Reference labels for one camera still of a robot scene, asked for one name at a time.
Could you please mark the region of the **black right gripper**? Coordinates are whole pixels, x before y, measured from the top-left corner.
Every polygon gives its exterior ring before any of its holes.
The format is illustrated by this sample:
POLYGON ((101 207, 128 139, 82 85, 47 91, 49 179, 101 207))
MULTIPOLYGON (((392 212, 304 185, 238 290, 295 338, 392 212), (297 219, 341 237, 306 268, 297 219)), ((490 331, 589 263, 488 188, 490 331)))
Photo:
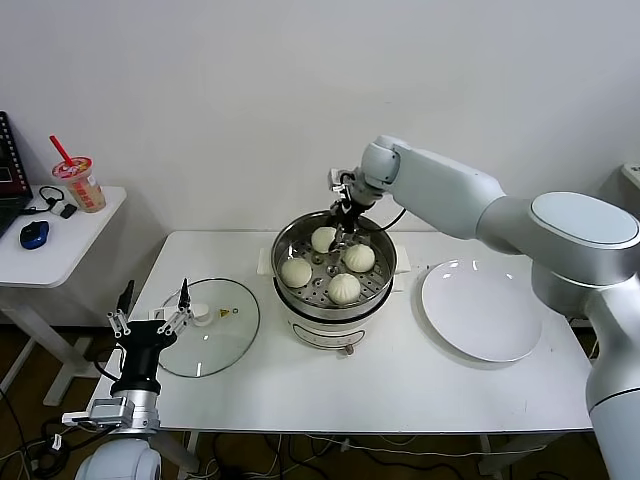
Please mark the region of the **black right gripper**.
POLYGON ((338 226, 330 244, 331 253, 347 247, 351 240, 351 233, 356 230, 358 218, 367 210, 367 205, 354 201, 346 195, 341 195, 332 203, 329 208, 327 225, 338 226))

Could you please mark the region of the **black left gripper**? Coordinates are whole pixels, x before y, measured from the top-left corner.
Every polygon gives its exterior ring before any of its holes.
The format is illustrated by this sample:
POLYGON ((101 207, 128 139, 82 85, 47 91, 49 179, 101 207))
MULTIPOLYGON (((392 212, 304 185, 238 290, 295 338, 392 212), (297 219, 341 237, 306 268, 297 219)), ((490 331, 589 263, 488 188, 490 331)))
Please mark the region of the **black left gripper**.
POLYGON ((161 385, 156 379, 160 353, 177 341, 182 331, 194 318, 191 297, 186 278, 180 289, 176 311, 164 324, 159 320, 133 321, 128 324, 128 314, 135 281, 129 280, 119 295, 116 308, 107 314, 114 337, 125 350, 125 360, 120 378, 110 389, 117 392, 142 390, 159 395, 161 385))

